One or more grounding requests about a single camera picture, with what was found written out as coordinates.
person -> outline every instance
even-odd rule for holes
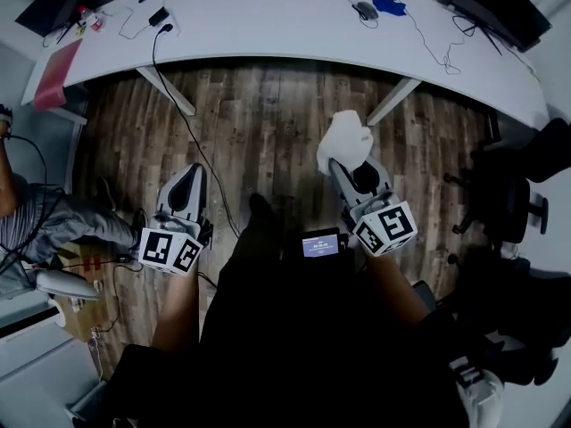
[[[98,201],[65,195],[61,189],[30,185],[12,173],[5,139],[12,113],[0,105],[0,299],[33,289],[21,264],[44,263],[67,242],[94,236],[136,252],[146,215],[138,210],[133,225],[114,214],[108,183],[98,179]]]
[[[151,346],[124,349],[95,426],[475,426],[450,365],[464,340],[392,257],[357,275],[351,251],[305,259],[261,196],[250,209],[200,341],[197,274],[169,275]]]

